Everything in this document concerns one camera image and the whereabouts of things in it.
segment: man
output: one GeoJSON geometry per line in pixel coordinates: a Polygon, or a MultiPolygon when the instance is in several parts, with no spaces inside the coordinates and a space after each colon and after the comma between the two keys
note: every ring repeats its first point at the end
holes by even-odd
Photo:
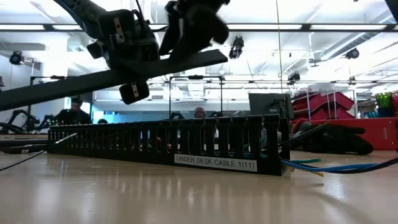
{"type": "Polygon", "coordinates": [[[91,124],[89,114],[80,109],[82,104],[80,98],[72,98],[70,110],[61,110],[55,119],[62,124],[91,124]]]}
{"type": "Polygon", "coordinates": [[[197,107],[197,108],[193,111],[193,116],[194,116],[195,118],[205,118],[205,116],[206,116],[205,109],[201,108],[200,106],[197,107]]]}

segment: white label sticker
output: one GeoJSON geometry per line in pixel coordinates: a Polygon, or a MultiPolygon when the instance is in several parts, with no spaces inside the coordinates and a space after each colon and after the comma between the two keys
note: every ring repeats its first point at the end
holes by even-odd
{"type": "Polygon", "coordinates": [[[257,172],[257,161],[247,159],[225,159],[217,157],[174,154],[174,163],[200,167],[257,172]]]}

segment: table surface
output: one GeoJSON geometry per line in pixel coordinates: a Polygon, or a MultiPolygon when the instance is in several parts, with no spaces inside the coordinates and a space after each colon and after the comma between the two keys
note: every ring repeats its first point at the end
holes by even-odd
{"type": "MultiPolygon", "coordinates": [[[[293,152],[317,166],[397,156],[293,152]]],[[[0,167],[27,155],[0,154],[0,167]]],[[[1,224],[396,224],[398,165],[367,174],[273,177],[42,154],[0,173],[1,224]]]]}

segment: computer monitor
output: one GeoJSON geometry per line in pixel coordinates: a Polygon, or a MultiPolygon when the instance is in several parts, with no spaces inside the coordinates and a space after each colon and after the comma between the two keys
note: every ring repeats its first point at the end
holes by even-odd
{"type": "Polygon", "coordinates": [[[250,114],[280,114],[280,104],[284,102],[285,115],[294,119],[292,99],[289,94],[249,93],[250,114]]]}

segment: ceiling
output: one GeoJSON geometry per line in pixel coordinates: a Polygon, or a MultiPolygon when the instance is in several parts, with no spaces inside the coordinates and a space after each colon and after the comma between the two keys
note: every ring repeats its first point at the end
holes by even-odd
{"type": "MultiPolygon", "coordinates": [[[[120,8],[135,8],[131,0],[93,0],[107,10],[120,8]]],[[[166,0],[141,0],[144,17],[153,24],[166,24],[164,12],[166,0]]],[[[258,23],[345,23],[373,24],[396,23],[382,0],[232,0],[228,6],[223,6],[219,15],[228,24],[258,24],[258,23]]],[[[57,4],[51,0],[2,0],[0,1],[0,21],[3,24],[75,24],[75,21],[57,4]]],[[[163,33],[159,33],[159,42],[163,33]]],[[[356,76],[357,80],[398,80],[397,33],[347,33],[347,32],[231,32],[229,39],[220,49],[228,55],[230,44],[235,36],[241,35],[245,46],[242,56],[228,63],[198,68],[170,75],[223,75],[225,79],[234,80],[283,80],[294,72],[299,72],[302,80],[347,80],[356,76]],[[344,54],[357,48],[360,57],[345,59],[344,54]],[[326,61],[314,67],[310,58],[328,57],[326,61]]],[[[69,75],[83,75],[106,69],[103,59],[93,60],[85,50],[85,45],[91,39],[84,33],[50,33],[50,32],[2,32],[0,35],[0,50],[12,52],[23,50],[24,55],[43,63],[53,62],[54,58],[69,64],[69,75]]],[[[153,79],[153,82],[164,81],[170,75],[153,79]]],[[[308,84],[295,85],[295,89],[308,84]]],[[[368,95],[376,85],[361,84],[357,92],[368,95]]],[[[168,94],[168,85],[154,83],[150,86],[154,91],[168,94]]],[[[289,86],[282,85],[283,91],[289,86]]],[[[339,90],[347,90],[348,85],[338,85],[339,90]]],[[[197,83],[189,85],[179,83],[173,86],[182,98],[219,98],[215,93],[219,85],[197,83]],[[196,96],[189,92],[203,92],[196,96]]],[[[280,92],[280,84],[234,83],[223,85],[228,90],[224,97],[239,98],[253,89],[265,92],[280,92]]],[[[108,94],[117,94],[117,88],[110,88],[108,94]]]]}

